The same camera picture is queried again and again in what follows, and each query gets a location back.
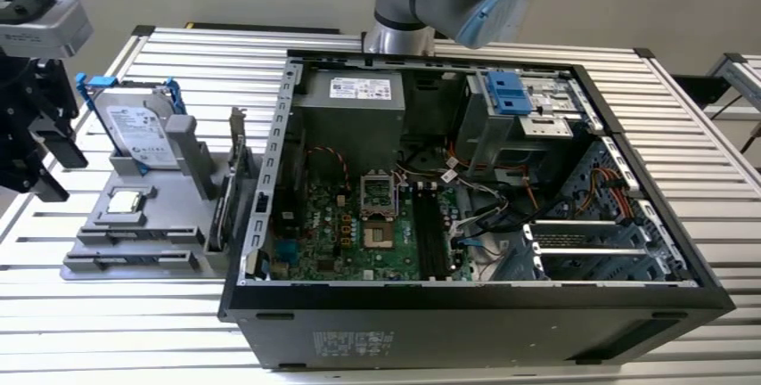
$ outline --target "connector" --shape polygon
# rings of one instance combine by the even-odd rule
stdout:
[[[628,189],[629,185],[627,184],[627,180],[624,178],[612,178],[604,182],[605,187],[610,187],[613,189]]]

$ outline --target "small chip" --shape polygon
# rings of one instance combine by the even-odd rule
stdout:
[[[331,259],[318,260],[318,271],[321,272],[333,272],[335,268],[335,262]]]

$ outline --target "green circuit board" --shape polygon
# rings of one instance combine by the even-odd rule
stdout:
[[[337,196],[341,187],[313,184],[305,209],[303,237],[299,239],[298,264],[289,270],[289,279],[294,281],[418,281],[420,257],[416,242],[413,214],[413,192],[400,188],[398,214],[392,226],[393,246],[366,248],[363,245],[365,228],[369,224],[384,223],[381,220],[365,222],[359,216],[359,196],[346,197],[339,207]],[[440,192],[442,215],[457,213],[454,190]],[[342,246],[342,238],[351,243]],[[453,280],[470,280],[470,267],[464,267],[452,274]]]

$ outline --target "white label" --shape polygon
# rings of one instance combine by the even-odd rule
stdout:
[[[444,180],[444,183],[449,183],[452,180],[454,180],[454,177],[457,177],[457,171],[452,169],[450,171],[444,173],[444,175],[441,176],[441,180]]]
[[[389,79],[334,78],[331,98],[392,100],[392,81]]]
[[[314,332],[318,356],[389,356],[394,332]]]
[[[460,163],[461,162],[457,160],[457,158],[450,156],[450,158],[448,159],[448,167],[454,168],[460,165]]]
[[[149,167],[177,167],[158,115],[143,107],[108,106],[108,115],[130,156]]]

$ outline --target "red wire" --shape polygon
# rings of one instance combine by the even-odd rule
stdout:
[[[351,186],[349,185],[349,166],[346,165],[346,161],[343,160],[342,154],[337,152],[331,147],[315,146],[307,150],[307,155],[311,155],[314,151],[330,152],[333,153],[333,155],[335,155],[335,158],[338,158],[338,161],[341,162],[343,168],[343,179],[346,184],[346,190],[351,190]]]

